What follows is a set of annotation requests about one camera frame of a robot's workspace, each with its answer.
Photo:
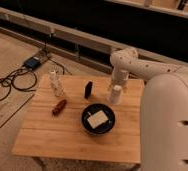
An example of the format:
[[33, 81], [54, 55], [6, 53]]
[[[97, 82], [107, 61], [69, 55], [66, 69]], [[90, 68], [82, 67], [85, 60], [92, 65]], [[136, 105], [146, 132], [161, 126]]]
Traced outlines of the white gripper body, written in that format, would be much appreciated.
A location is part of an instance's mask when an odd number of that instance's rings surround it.
[[115, 85], [119, 85], [123, 90], [126, 90], [129, 72], [126, 70], [119, 70], [114, 68], [111, 74], [111, 81], [108, 90], [111, 90]]

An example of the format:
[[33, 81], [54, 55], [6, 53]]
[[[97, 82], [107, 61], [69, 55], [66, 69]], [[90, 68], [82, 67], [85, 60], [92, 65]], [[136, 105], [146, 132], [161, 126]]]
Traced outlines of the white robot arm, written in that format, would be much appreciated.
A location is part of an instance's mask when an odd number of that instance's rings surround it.
[[129, 47], [110, 56], [111, 84], [146, 82], [140, 103], [140, 171], [188, 171], [188, 66], [143, 60]]

